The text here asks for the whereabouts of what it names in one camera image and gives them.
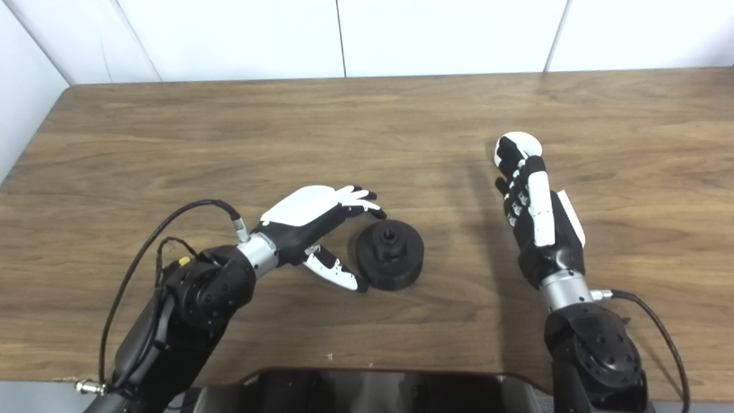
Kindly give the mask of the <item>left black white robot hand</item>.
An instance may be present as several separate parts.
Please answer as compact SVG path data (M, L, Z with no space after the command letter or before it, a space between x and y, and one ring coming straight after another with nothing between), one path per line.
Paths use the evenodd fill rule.
M315 275L352 292L364 293L368 283L349 269L319 241L346 219L369 213L387 215L375 204L377 194L344 186L303 186L260 217L259 225L238 249L249 259L258 278L284 265L304 265Z

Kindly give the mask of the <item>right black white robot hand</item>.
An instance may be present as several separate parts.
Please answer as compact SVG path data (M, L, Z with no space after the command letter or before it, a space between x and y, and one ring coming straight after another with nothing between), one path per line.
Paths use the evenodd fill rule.
M535 288L566 270L584 274L585 233L566 191L554 191L542 145L528 133L501 136L494 149L495 187L519 249L518 264Z

